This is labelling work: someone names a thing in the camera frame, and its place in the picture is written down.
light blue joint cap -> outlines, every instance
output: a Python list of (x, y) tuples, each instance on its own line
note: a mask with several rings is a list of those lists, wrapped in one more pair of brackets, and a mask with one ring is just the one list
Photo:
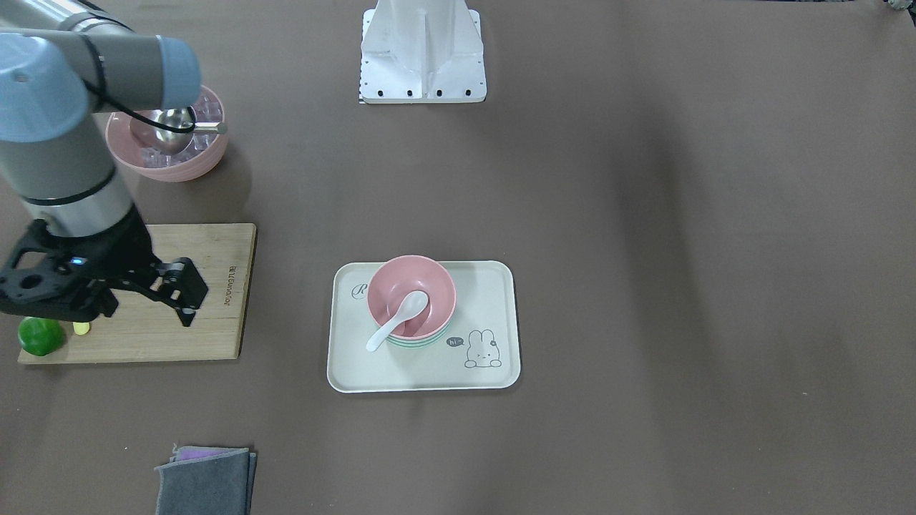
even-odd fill
[(89, 113), (89, 94), (50, 41), (0, 34), (0, 140), (36, 143), (72, 131)]
[(194, 50), (180, 39), (157, 38), (162, 50), (162, 109), (193, 105), (201, 95), (201, 67)]

blue gray towel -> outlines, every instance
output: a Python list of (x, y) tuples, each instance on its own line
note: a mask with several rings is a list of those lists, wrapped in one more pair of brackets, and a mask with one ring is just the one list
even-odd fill
[(159, 472), (156, 515), (247, 515), (257, 456), (248, 449), (185, 446)]

cartoon rabbit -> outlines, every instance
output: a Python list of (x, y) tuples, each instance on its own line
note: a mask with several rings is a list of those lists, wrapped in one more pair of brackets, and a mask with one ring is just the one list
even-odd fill
[(499, 360), (499, 347), (496, 346), (496, 337), (493, 331), (471, 331), (467, 337), (467, 361), (464, 366), (468, 368), (500, 367), (503, 362)]

gray table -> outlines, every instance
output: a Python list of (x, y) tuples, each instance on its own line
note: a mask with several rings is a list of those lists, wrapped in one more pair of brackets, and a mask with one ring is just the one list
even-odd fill
[[(485, 103), (367, 106), (371, 1), (178, 3), (110, 9), (197, 50), (233, 143), (128, 180), (150, 223), (258, 225), (242, 355), (23, 367), (0, 316), (0, 511), (151, 513), (177, 443), (259, 452), (256, 515), (912, 512), (906, 14), (477, 1)], [(511, 267), (512, 388), (331, 389), (334, 272), (407, 253)]]

pink bowl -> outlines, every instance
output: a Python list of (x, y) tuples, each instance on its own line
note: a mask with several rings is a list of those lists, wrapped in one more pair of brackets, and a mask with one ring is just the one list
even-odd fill
[[(206, 86), (201, 86), (201, 95), (207, 95), (219, 103), (223, 112), (222, 121), (226, 121), (225, 106), (219, 97)], [(148, 168), (143, 162), (143, 146), (130, 132), (130, 120), (131, 117), (124, 113), (112, 113), (108, 117), (108, 124), (105, 126), (108, 149), (119, 163), (156, 181), (184, 182), (201, 177), (220, 162), (229, 144), (228, 135), (218, 134), (200, 154), (183, 163), (164, 168)]]
[(395, 328), (393, 336), (407, 341), (427, 338), (439, 332), (455, 311), (455, 283), (448, 270), (423, 256), (400, 256), (378, 269), (369, 281), (366, 302), (378, 325), (391, 320), (404, 297), (414, 290), (425, 291), (430, 304), (417, 317)]

